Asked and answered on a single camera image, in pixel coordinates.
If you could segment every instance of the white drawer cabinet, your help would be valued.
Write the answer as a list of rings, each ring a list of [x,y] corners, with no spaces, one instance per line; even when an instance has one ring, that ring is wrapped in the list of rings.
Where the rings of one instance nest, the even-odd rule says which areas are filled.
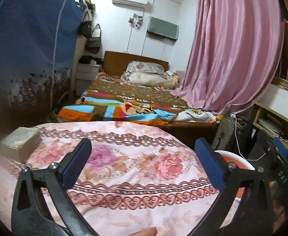
[[[81,96],[95,79],[101,65],[78,64],[76,72],[76,95]]]

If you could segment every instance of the orange and white bowl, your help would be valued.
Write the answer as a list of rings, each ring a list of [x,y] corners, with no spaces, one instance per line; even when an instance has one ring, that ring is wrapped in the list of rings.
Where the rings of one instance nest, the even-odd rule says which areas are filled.
[[[244,158],[240,157],[237,154],[219,150],[215,152],[219,153],[227,163],[233,162],[236,163],[237,166],[241,169],[255,170],[255,167],[253,167],[248,161],[246,161]],[[240,201],[243,193],[244,193],[244,187],[239,188],[236,195],[236,200]]]

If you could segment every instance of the book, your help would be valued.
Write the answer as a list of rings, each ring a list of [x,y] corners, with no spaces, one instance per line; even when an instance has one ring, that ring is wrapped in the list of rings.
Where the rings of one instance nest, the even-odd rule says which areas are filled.
[[[2,140],[0,153],[17,162],[25,163],[40,142],[38,128],[19,127]]]
[[[265,118],[259,118],[258,123],[276,137],[281,137],[283,135],[283,132],[280,130],[280,125],[277,125],[270,120],[267,120]]]

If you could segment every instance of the bed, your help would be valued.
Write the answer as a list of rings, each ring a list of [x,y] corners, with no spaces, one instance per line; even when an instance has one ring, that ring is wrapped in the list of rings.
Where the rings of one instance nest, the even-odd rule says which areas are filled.
[[[64,121],[121,121],[157,126],[172,134],[188,147],[204,137],[211,143],[217,124],[215,115],[191,109],[170,90],[126,84],[120,76],[131,61],[160,64],[168,70],[168,62],[127,53],[105,52],[104,74],[94,79],[83,96],[73,105],[65,106],[58,116]],[[200,114],[201,122],[178,121],[182,112]]]
[[[113,121],[48,123],[26,164],[42,169],[71,152],[82,138],[92,142],[88,159],[68,195],[100,235],[127,236],[156,227],[158,236],[187,235],[218,195],[196,154],[160,130]],[[23,164],[0,157],[0,219],[11,228],[11,207]],[[47,189],[44,198],[56,223],[64,225]],[[223,225],[231,222],[235,201]]]

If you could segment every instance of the black handbag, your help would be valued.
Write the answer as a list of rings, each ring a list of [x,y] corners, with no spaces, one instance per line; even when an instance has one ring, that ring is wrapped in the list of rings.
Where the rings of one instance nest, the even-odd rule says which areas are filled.
[[[102,30],[100,28],[100,25],[97,24],[93,29],[92,36],[86,42],[85,50],[93,54],[96,54],[100,50],[101,43],[102,43]]]
[[[88,39],[92,36],[92,32],[90,11],[87,10],[83,22],[78,27],[77,33]]]

